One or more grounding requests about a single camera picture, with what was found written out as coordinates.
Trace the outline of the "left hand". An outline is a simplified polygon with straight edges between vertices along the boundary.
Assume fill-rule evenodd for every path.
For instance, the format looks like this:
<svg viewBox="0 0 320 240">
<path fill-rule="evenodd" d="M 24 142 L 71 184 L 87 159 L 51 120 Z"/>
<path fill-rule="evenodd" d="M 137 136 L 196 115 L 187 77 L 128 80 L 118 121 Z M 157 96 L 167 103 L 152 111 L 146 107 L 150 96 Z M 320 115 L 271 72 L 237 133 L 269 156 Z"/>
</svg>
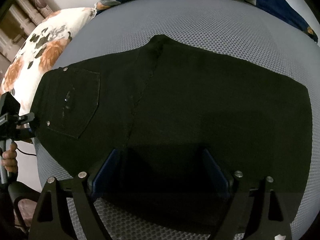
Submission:
<svg viewBox="0 0 320 240">
<path fill-rule="evenodd" d="M 1 161 L 1 165 L 6 169 L 6 171 L 11 173 L 18 172 L 18 164 L 17 164 L 17 144 L 12 142 L 9 149 L 3 152 Z"/>
</svg>

